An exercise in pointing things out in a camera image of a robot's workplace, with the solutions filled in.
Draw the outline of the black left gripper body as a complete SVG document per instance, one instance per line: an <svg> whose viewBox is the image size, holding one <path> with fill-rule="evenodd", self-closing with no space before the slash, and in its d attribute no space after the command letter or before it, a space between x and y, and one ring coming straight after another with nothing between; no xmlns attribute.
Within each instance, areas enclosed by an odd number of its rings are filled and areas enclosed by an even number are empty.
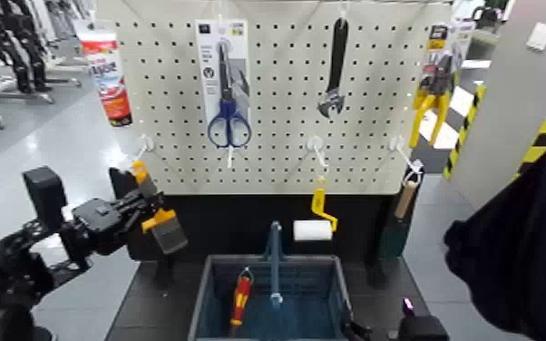
<svg viewBox="0 0 546 341"><path fill-rule="evenodd" d="M72 209L79 250L107 256L128 242L133 209L117 201L91 199Z"/></svg>

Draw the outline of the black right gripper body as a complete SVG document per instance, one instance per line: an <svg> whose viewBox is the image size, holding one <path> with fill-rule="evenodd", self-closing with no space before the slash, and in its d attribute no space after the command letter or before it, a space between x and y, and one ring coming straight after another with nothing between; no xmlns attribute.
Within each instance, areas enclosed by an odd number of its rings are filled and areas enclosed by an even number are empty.
<svg viewBox="0 0 546 341"><path fill-rule="evenodd" d="M442 322L435 316L419 316L415 313L414 303L404 297L402 300L403 318L398 328L397 339L400 341L449 341L450 337Z"/></svg>

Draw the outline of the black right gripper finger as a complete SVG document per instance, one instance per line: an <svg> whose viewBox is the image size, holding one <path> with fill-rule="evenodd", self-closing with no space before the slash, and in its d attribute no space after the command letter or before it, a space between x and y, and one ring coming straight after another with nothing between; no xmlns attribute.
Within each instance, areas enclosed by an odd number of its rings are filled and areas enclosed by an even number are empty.
<svg viewBox="0 0 546 341"><path fill-rule="evenodd" d="M350 341L371 341L373 330L370 326L361 326L357 322L351 321L347 324L347 339Z"/></svg>

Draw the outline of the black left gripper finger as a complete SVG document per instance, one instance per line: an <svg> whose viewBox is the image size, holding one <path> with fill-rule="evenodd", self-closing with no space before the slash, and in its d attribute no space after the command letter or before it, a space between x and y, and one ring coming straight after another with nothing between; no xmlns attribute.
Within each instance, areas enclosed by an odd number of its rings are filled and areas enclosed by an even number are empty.
<svg viewBox="0 0 546 341"><path fill-rule="evenodd" d="M109 177L115 198L121 199L132 190L138 189L138 184L133 174L128 170L120 170L111 167Z"/></svg>
<svg viewBox="0 0 546 341"><path fill-rule="evenodd" d="M145 195L139 190L132 190L121 198L122 221L126 225L134 225L137 221L145 221L154 216L154 213L163 203L164 193L155 192Z"/></svg>

